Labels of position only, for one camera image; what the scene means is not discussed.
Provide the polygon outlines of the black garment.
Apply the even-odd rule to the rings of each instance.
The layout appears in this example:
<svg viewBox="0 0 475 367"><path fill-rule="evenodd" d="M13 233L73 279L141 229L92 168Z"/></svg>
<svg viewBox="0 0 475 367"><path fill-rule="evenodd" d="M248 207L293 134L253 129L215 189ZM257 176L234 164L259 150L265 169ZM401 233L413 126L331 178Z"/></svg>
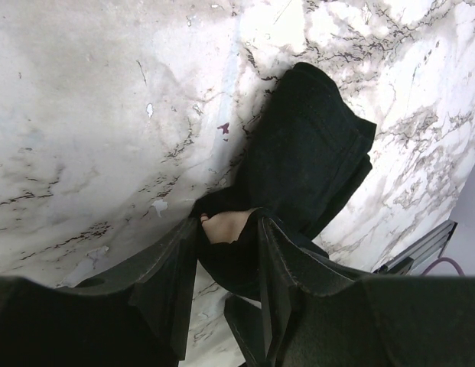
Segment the black garment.
<svg viewBox="0 0 475 367"><path fill-rule="evenodd" d="M376 127L355 115L336 83L309 63L287 70L226 188L198 199L200 218L253 209L239 238L210 244L198 235L198 258L227 291L259 300L258 223L275 221L301 248L321 254L315 238L345 207L371 171Z"/></svg>

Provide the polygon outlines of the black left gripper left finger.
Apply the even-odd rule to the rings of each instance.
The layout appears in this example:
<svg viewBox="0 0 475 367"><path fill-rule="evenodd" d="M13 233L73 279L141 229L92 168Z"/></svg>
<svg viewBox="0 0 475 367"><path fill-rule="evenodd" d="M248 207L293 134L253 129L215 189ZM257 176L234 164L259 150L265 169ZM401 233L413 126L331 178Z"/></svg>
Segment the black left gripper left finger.
<svg viewBox="0 0 475 367"><path fill-rule="evenodd" d="M197 222L76 287L0 277L0 366L176 366L186 356Z"/></svg>

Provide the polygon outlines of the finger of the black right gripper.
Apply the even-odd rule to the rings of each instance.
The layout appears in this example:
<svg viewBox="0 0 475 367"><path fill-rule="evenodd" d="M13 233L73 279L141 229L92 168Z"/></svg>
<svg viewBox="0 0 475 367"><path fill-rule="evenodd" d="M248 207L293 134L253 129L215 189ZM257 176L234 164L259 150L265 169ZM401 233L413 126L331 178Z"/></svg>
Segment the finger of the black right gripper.
<svg viewBox="0 0 475 367"><path fill-rule="evenodd" d="M225 301L224 317L244 356L245 362L242 366L267 366L261 310L232 295Z"/></svg>

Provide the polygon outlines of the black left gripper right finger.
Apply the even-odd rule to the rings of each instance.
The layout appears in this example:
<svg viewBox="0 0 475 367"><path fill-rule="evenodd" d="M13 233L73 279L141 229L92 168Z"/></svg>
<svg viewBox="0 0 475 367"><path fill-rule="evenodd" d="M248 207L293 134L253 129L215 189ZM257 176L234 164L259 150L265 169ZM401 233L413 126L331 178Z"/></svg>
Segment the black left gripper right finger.
<svg viewBox="0 0 475 367"><path fill-rule="evenodd" d="M259 223L273 366L475 366L475 278L370 274Z"/></svg>

